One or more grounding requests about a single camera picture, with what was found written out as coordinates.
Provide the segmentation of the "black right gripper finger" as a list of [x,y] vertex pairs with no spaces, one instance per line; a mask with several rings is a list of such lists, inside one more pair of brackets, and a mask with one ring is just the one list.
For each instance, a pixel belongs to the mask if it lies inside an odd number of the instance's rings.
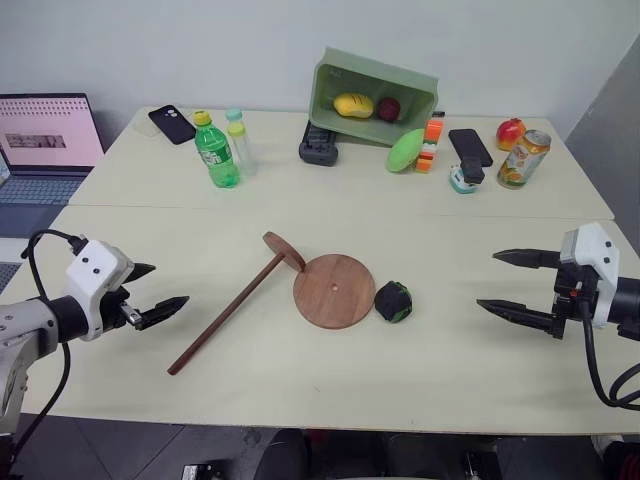
[[531,269],[558,269],[560,266],[560,253],[558,251],[516,248],[496,252],[492,257],[514,266]]
[[536,310],[528,309],[524,304],[496,299],[477,299],[476,303],[489,313],[492,313],[510,323],[526,326],[550,334],[554,316]]

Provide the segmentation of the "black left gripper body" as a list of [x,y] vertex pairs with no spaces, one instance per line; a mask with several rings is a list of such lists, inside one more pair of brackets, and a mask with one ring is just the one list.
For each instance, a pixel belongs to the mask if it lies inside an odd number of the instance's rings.
[[102,297],[99,311],[104,333],[119,329],[125,324],[133,326],[136,330],[140,329],[142,322],[141,312],[127,303],[129,297],[130,292],[124,287],[106,292]]

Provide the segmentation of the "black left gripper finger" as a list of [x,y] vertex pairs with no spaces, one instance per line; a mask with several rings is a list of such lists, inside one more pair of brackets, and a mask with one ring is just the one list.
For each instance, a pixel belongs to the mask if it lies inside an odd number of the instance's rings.
[[189,299],[189,296],[172,297],[156,304],[150,310],[140,312],[136,329],[142,331],[164,322],[181,310]]
[[129,273],[129,275],[126,277],[126,279],[123,281],[124,284],[126,283],[130,283],[133,281],[136,281],[138,279],[140,279],[141,277],[153,272],[156,270],[156,267],[154,265],[151,264],[146,264],[146,263],[138,263],[136,262],[134,264],[134,267],[132,269],[132,271]]

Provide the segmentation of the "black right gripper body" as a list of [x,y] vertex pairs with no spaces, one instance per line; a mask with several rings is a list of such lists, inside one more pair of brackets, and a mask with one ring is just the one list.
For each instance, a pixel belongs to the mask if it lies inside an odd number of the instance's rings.
[[561,264],[554,283],[551,336],[562,339],[566,321],[591,321],[598,300],[600,277],[591,266]]

